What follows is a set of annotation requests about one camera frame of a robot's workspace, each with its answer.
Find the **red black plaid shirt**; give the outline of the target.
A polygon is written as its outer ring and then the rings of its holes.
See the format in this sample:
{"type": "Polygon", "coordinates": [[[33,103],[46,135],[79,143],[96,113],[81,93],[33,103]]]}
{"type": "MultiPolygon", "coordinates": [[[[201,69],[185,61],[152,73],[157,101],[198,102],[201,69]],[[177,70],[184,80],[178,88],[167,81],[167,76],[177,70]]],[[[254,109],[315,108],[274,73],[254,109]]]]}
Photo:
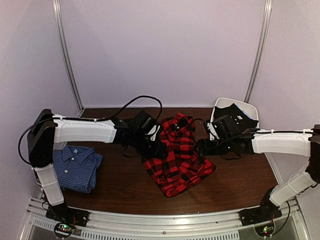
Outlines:
{"type": "Polygon", "coordinates": [[[167,198],[200,184],[216,166],[196,150],[196,124],[192,116],[178,112],[164,118],[159,139],[167,147],[166,158],[142,157],[142,166],[167,198]]]}

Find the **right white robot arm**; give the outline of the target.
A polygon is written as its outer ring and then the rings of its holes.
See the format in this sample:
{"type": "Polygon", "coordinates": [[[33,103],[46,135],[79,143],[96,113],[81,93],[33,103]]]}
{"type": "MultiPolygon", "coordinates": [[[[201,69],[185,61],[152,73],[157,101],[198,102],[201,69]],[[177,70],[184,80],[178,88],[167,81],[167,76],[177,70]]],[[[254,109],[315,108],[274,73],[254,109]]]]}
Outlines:
{"type": "Polygon", "coordinates": [[[304,156],[308,165],[289,180],[271,188],[256,210],[259,220],[268,220],[290,198],[320,183],[320,128],[303,130],[265,130],[253,119],[237,119],[223,115],[208,125],[214,129],[213,139],[197,141],[197,151],[203,156],[234,153],[278,153],[304,156]]]}

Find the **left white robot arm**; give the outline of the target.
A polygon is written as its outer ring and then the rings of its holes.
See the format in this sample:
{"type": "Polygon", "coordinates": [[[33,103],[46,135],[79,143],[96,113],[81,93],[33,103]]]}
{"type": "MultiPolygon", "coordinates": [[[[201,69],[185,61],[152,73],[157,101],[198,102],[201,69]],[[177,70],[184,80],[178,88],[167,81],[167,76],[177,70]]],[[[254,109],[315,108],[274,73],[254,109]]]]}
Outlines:
{"type": "Polygon", "coordinates": [[[54,115],[44,109],[35,123],[27,130],[28,160],[39,179],[52,213],[61,222],[72,218],[67,207],[58,177],[53,167],[54,144],[66,142],[101,142],[134,148],[147,158],[164,159],[167,145],[160,140],[161,125],[146,111],[135,117],[121,119],[77,118],[54,115]]]}

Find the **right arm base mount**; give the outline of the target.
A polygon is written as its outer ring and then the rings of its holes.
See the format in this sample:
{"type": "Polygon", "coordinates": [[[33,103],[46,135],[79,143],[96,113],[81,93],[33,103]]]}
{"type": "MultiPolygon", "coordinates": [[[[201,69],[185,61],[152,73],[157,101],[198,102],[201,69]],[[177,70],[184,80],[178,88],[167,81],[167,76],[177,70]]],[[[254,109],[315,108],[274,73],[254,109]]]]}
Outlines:
{"type": "Polygon", "coordinates": [[[239,212],[243,226],[256,225],[282,216],[279,206],[274,205],[270,200],[261,201],[258,207],[246,208],[239,212]]]}

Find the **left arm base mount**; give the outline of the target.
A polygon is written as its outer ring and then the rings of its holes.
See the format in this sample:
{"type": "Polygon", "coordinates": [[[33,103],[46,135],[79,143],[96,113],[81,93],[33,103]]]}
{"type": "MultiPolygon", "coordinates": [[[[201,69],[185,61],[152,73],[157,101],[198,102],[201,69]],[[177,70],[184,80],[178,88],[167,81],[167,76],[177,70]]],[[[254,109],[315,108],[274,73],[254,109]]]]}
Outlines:
{"type": "Polygon", "coordinates": [[[59,205],[48,205],[45,216],[57,222],[67,223],[73,226],[86,227],[89,212],[67,206],[64,202],[59,205]]]}

